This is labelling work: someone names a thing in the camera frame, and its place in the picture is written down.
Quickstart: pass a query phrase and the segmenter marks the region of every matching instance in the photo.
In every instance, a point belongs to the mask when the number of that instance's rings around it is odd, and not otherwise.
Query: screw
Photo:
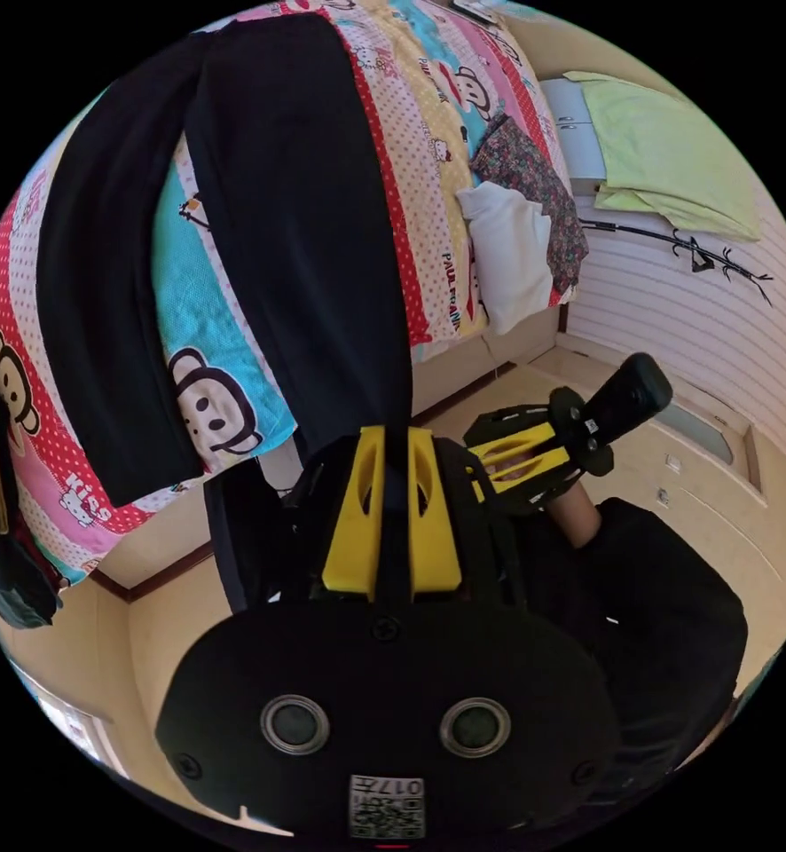
[[[180,774],[190,781],[197,781],[204,774],[200,764],[190,754],[179,754],[176,763]]]
[[[574,785],[580,786],[590,781],[594,777],[594,773],[596,771],[597,768],[593,763],[591,763],[591,761],[584,761],[573,770],[570,780]]]
[[[399,622],[387,615],[381,616],[373,624],[373,639],[379,642],[392,642],[399,635]]]

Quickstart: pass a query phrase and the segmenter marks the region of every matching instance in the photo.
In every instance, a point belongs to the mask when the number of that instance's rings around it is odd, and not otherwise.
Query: white paneled wall
[[[625,233],[586,231],[591,253],[570,305],[568,333],[624,352],[644,350],[677,375],[746,415],[786,453],[786,223],[757,183],[763,239],[725,243],[695,234],[705,249],[756,274],[772,275],[765,302],[745,278],[719,269],[691,271],[688,252]],[[664,219],[594,209],[577,199],[582,218],[670,233]]]

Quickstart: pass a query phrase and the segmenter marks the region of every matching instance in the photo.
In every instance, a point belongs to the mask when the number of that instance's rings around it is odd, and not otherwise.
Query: lens ring
[[[275,726],[275,717],[280,710],[288,707],[300,707],[316,723],[316,731],[307,742],[288,743],[279,736]],[[325,711],[315,701],[311,701],[302,695],[281,695],[274,698],[263,708],[263,712],[260,714],[260,730],[263,732],[266,742],[277,748],[279,752],[292,756],[302,756],[317,752],[328,741],[331,725]]]
[[[490,711],[496,724],[497,732],[489,743],[480,745],[478,748],[468,748],[459,743],[455,738],[455,722],[467,710],[482,709]],[[511,717],[508,711],[499,702],[491,698],[465,698],[453,705],[446,711],[440,723],[440,741],[444,748],[458,757],[487,757],[494,754],[505,745],[511,733]]]

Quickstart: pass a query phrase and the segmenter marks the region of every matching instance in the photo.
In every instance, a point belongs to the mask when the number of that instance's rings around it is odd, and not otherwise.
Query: camera lens
[[[270,701],[260,718],[263,736],[284,754],[317,752],[328,740],[325,711],[309,698],[284,695]]]
[[[506,743],[511,720],[505,707],[490,698],[467,698],[451,707],[440,725],[447,751],[459,757],[486,757]]]

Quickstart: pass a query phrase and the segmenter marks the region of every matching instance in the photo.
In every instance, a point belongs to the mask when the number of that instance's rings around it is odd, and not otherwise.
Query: yellow bracket
[[[412,595],[454,592],[461,566],[428,429],[408,430],[408,533]]]
[[[550,423],[544,422],[505,438],[497,438],[497,440],[489,441],[486,444],[471,446],[470,452],[479,459],[485,468],[522,458],[521,461],[511,467],[494,470],[488,474],[488,478],[493,483],[494,491],[497,494],[502,494],[533,477],[561,467],[570,461],[568,451],[563,446],[547,450],[546,453],[538,452],[539,446],[544,445],[550,438],[554,437],[555,430]],[[517,477],[507,478],[511,474],[517,474]],[[484,494],[481,486],[474,482],[473,487],[476,490],[479,502],[482,502]]]
[[[329,591],[374,599],[383,503],[384,429],[373,426],[361,430],[322,572]],[[408,515],[412,596],[455,591],[458,550],[429,430],[408,430]]]
[[[360,431],[349,484],[322,572],[325,588],[366,595],[373,600],[383,507],[384,427],[370,426]]]

